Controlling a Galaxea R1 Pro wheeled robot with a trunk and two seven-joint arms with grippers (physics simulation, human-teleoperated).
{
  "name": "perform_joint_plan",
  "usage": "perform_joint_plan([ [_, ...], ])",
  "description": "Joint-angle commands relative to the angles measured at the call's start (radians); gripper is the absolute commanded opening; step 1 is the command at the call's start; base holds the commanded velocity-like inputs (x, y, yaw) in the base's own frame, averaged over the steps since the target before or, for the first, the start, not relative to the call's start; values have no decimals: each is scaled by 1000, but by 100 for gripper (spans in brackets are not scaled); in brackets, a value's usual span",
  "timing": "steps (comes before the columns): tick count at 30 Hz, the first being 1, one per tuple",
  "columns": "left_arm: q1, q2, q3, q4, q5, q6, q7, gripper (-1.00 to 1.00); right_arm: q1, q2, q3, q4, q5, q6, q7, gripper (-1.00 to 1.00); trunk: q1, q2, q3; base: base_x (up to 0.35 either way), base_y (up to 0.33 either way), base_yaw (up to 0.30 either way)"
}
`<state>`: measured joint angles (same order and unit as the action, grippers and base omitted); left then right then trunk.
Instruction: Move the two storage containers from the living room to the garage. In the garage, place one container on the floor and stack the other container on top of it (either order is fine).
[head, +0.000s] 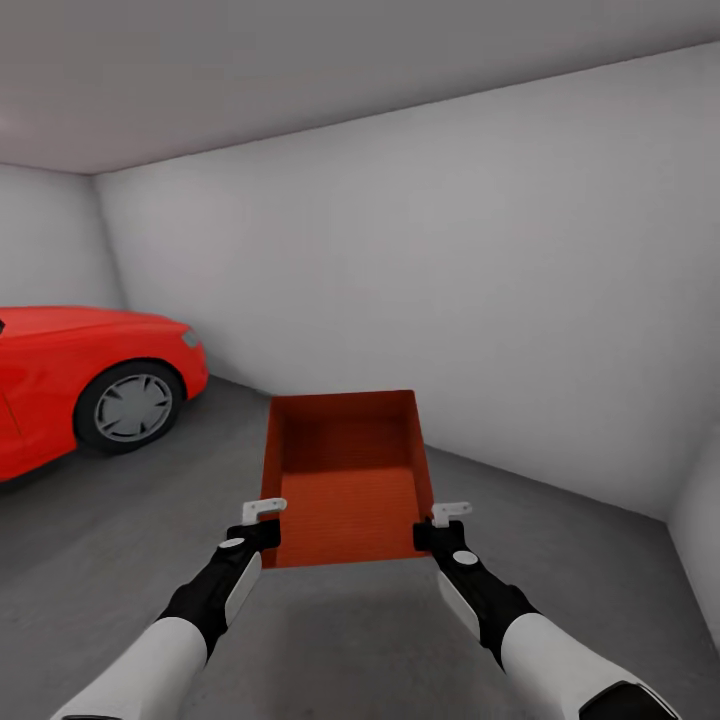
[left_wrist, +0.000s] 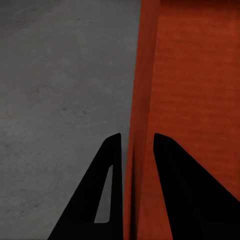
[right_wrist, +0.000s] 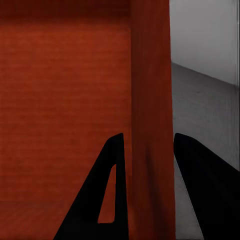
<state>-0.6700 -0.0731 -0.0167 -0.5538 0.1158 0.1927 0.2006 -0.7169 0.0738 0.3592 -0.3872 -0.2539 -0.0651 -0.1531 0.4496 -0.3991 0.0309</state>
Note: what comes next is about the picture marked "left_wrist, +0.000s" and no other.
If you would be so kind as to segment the storage box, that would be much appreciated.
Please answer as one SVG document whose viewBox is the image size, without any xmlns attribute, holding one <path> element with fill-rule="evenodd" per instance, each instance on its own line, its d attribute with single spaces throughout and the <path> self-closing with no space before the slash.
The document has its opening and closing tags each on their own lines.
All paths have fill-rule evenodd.
<svg viewBox="0 0 240 240">
<path fill-rule="evenodd" d="M 240 0 L 141 0 L 123 240 L 173 240 L 156 133 L 240 201 Z"/>
</svg>

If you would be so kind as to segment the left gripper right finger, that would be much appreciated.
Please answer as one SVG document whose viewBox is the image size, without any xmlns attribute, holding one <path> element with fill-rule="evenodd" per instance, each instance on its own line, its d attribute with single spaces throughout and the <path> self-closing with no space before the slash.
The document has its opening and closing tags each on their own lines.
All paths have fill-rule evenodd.
<svg viewBox="0 0 240 240">
<path fill-rule="evenodd" d="M 153 152 L 173 240 L 240 240 L 240 201 L 173 138 Z"/>
</svg>

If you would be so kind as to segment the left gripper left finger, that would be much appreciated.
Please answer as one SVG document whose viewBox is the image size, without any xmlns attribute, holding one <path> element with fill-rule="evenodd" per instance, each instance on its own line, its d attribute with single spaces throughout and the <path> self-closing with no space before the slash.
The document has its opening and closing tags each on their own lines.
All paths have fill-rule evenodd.
<svg viewBox="0 0 240 240">
<path fill-rule="evenodd" d="M 112 169 L 110 219 L 94 223 L 109 167 Z M 121 134 L 104 140 L 48 240 L 123 240 Z"/>
</svg>

